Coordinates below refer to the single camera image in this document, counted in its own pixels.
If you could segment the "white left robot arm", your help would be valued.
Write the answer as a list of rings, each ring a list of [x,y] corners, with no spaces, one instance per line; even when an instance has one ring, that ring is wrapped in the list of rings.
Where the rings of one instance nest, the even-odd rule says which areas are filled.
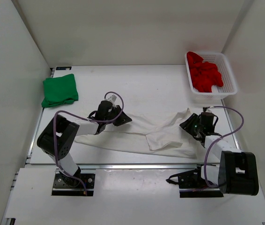
[[[62,116],[66,111],[57,112],[37,139],[37,146],[49,155],[59,172],[65,176],[65,183],[77,187],[81,182],[81,169],[72,159],[69,151],[78,135],[98,135],[105,127],[112,124],[116,127],[132,121],[119,105],[103,100],[98,109],[87,118],[80,118],[82,124],[69,121]]]

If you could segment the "green t-shirt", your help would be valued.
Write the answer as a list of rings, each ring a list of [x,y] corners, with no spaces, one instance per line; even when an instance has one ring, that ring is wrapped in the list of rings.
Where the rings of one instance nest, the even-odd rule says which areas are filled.
[[[41,103],[43,108],[71,105],[79,100],[74,74],[46,78],[43,81],[43,88],[44,99]]]

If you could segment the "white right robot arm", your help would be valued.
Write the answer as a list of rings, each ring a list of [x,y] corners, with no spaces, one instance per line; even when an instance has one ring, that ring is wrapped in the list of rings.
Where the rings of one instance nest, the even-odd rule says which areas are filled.
[[[252,195],[259,192],[256,157],[243,152],[215,132],[218,116],[211,112],[193,113],[179,126],[200,142],[207,154],[215,155],[219,165],[209,165],[208,156],[194,170],[193,183],[201,188],[219,188],[223,194]]]

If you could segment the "white t-shirt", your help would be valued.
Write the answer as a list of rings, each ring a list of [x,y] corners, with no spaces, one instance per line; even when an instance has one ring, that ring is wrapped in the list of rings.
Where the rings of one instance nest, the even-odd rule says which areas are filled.
[[[100,134],[79,135],[75,142],[121,152],[197,158],[200,143],[179,126],[191,114],[189,108],[173,113],[130,113],[131,122],[119,127],[109,124]]]

